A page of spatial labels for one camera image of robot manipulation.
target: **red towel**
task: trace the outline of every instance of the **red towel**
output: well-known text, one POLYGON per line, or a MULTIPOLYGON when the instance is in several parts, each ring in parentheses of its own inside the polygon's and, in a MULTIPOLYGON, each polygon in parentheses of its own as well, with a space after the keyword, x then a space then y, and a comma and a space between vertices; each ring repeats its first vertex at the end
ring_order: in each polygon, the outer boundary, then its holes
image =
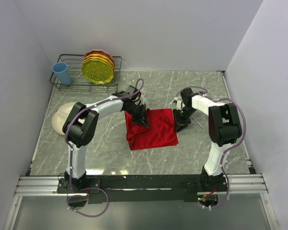
POLYGON ((147 109, 150 128, 132 123, 132 116, 125 113, 127 141, 131 150, 143 150, 178 144, 171 109, 147 109))

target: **red wire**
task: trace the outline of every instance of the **red wire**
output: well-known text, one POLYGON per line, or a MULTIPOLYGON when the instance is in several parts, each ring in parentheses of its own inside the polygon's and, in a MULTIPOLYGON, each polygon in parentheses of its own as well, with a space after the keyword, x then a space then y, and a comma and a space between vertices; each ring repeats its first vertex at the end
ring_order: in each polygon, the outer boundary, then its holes
POLYGON ((216 187, 212 190, 211 193, 206 194, 206 195, 204 195, 203 197, 204 197, 205 199, 207 199, 211 194, 213 194, 213 193, 215 193, 215 192, 216 192, 216 187))

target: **marble surface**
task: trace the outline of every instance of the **marble surface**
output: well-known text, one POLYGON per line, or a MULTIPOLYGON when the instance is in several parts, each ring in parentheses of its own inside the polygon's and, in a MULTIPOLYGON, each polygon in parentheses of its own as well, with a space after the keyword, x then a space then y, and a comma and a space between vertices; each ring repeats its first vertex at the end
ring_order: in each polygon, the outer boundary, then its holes
MULTIPOLYGON (((134 85, 142 77, 142 98, 150 109, 175 108, 174 95, 190 85, 205 87, 212 98, 225 97, 226 89, 219 72, 197 71, 123 71, 119 91, 134 85)), ((60 92, 55 90, 42 131, 31 175, 58 175, 67 167, 68 149, 64 138, 51 126, 51 118, 68 102, 93 103, 105 99, 105 93, 60 92)), ((178 145, 131 151, 126 140, 124 113, 115 113, 98 121, 93 141, 88 145, 87 174, 189 174, 200 173, 207 161, 211 140, 208 117, 200 111, 196 122, 177 134, 178 145)), ((230 152, 225 165, 228 173, 249 173, 242 147, 230 152)))

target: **white wall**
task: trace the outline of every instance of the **white wall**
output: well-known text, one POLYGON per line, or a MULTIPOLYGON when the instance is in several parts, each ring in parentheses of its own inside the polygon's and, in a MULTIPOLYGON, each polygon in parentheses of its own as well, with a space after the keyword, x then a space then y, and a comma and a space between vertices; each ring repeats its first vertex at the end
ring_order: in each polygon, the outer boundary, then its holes
POLYGON ((124 69, 225 70, 262 0, 16 0, 49 59, 103 48, 124 69))
POLYGON ((0 229, 30 165, 50 94, 51 65, 13 0, 0 0, 0 229))
POLYGON ((288 0, 264 0, 226 78, 247 122, 247 147, 288 229, 288 0))

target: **yellow plate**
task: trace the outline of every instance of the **yellow plate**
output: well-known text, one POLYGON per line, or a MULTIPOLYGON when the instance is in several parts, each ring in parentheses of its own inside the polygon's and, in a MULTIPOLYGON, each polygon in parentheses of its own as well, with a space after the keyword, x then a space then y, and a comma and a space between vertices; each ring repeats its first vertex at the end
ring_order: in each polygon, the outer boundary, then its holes
POLYGON ((113 69, 100 59, 89 59, 82 63, 83 76, 94 84, 107 84, 114 77, 113 69))
POLYGON ((88 59, 96 59, 96 58, 107 62, 113 69, 115 68, 114 63, 107 56, 104 56, 102 54, 90 54, 84 57, 83 62, 87 61, 88 59))

